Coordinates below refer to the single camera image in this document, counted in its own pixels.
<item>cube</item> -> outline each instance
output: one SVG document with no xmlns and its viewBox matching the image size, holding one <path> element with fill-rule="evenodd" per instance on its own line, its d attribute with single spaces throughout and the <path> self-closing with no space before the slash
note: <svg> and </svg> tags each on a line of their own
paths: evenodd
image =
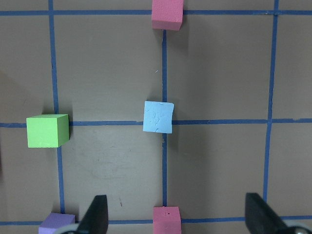
<svg viewBox="0 0 312 234">
<path fill-rule="evenodd" d="M 57 148 L 69 140 L 68 115 L 39 115 L 26 119 L 29 148 Z"/>
<path fill-rule="evenodd" d="M 39 226 L 39 234 L 53 234 L 58 228 L 75 223 L 73 214 L 50 213 Z"/>
<path fill-rule="evenodd" d="M 152 27 L 180 30 L 183 18 L 183 0 L 153 0 Z"/>
<path fill-rule="evenodd" d="M 154 234 L 181 234 L 179 207 L 154 207 Z"/>
<path fill-rule="evenodd" d="M 172 133 L 173 111 L 173 103 L 145 101 L 143 131 L 154 133 Z"/>
</svg>

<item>purple cube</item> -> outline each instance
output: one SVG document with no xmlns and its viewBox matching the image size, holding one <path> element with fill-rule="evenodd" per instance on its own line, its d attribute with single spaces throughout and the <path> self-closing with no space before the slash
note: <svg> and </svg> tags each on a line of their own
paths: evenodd
<svg viewBox="0 0 312 234">
<path fill-rule="evenodd" d="M 39 234 L 53 234 L 58 228 L 75 223 L 73 214 L 50 213 L 39 226 Z"/>
</svg>

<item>light blue cube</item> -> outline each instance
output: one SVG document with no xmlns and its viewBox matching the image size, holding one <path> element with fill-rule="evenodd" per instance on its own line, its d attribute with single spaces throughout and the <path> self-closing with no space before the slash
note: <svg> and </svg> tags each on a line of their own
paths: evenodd
<svg viewBox="0 0 312 234">
<path fill-rule="evenodd" d="M 172 133 L 173 111 L 173 103 L 145 101 L 143 131 L 153 133 Z"/>
</svg>

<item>pink cube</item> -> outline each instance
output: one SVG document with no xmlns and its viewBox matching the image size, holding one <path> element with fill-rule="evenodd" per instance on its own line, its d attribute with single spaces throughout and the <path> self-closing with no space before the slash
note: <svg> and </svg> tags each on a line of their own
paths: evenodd
<svg viewBox="0 0 312 234">
<path fill-rule="evenodd" d="M 154 207 L 154 234 L 181 234 L 179 207 Z"/>
<path fill-rule="evenodd" d="M 183 0 L 153 0 L 152 27 L 179 31 L 183 18 Z"/>
<path fill-rule="evenodd" d="M 53 234 L 58 228 L 75 223 L 73 214 L 50 213 L 39 226 L 39 234 Z"/>
</svg>

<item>green cube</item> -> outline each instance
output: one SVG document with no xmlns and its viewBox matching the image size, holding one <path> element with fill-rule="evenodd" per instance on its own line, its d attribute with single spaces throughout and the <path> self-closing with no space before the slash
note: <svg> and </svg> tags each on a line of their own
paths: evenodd
<svg viewBox="0 0 312 234">
<path fill-rule="evenodd" d="M 57 148 L 69 140 L 68 115 L 39 115 L 26 119 L 29 148 Z"/>
</svg>

